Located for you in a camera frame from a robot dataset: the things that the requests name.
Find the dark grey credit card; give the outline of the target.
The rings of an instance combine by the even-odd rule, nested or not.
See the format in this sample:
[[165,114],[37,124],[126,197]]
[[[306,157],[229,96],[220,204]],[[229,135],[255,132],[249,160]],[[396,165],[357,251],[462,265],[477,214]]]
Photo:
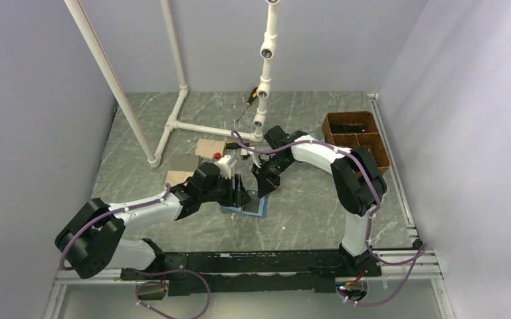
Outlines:
[[264,203],[264,199],[259,199],[257,196],[253,197],[251,202],[243,207],[243,213],[262,216],[262,203]]

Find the teal blue card holder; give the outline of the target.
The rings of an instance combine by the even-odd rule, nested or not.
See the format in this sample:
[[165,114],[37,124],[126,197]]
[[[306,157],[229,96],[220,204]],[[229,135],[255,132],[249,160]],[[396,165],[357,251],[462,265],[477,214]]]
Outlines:
[[265,218],[266,212],[268,208],[268,202],[270,199],[269,195],[265,195],[262,198],[258,198],[257,190],[248,188],[247,193],[250,196],[250,203],[245,205],[244,207],[226,207],[220,206],[220,210],[224,213],[234,213],[238,215],[251,216],[251,217],[259,217]]

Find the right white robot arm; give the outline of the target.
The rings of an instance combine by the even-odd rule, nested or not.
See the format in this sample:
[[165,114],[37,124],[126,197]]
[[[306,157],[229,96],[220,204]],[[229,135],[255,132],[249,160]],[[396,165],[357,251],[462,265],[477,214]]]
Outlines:
[[379,261],[371,253],[371,228],[387,184],[371,153],[364,146],[344,148],[317,140],[303,131],[287,134],[275,126],[264,135],[271,149],[255,153],[254,175],[258,196],[280,186],[280,174],[295,162],[329,173],[338,201],[346,210],[338,268],[348,276],[381,276]]

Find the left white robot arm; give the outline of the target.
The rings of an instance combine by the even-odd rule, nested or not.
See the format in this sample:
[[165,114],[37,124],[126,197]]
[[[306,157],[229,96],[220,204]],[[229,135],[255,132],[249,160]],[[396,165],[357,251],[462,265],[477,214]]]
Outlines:
[[202,163],[185,182],[167,185],[151,197],[127,203],[91,199],[54,240],[61,253],[59,268],[73,270],[81,279],[107,268],[136,268],[155,279],[165,267],[161,249],[149,239],[125,239],[126,231],[184,219],[204,203],[239,208],[250,202],[241,176],[225,175],[215,163]]

